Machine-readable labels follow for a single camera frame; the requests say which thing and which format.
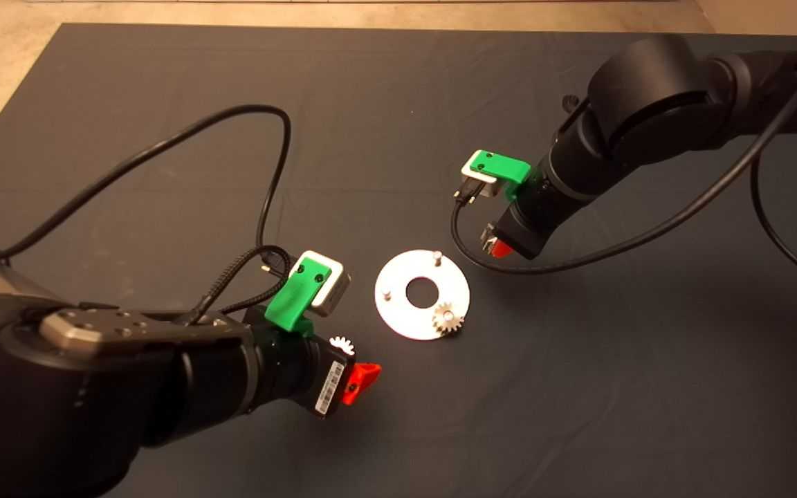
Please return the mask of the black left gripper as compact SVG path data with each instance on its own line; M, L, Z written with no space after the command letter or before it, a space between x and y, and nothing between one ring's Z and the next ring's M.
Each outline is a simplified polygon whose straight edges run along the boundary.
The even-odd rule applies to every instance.
M354 404L381 372L380 365L356 363L350 340L296 340L280 357L277 397L327 418L340 398L346 406Z

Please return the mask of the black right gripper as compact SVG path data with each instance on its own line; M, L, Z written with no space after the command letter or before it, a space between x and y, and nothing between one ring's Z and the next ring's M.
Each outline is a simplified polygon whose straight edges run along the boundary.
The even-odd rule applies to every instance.
M564 208L565 196L550 183L522 186L495 224L491 256L502 259L515 252L535 259L563 223Z

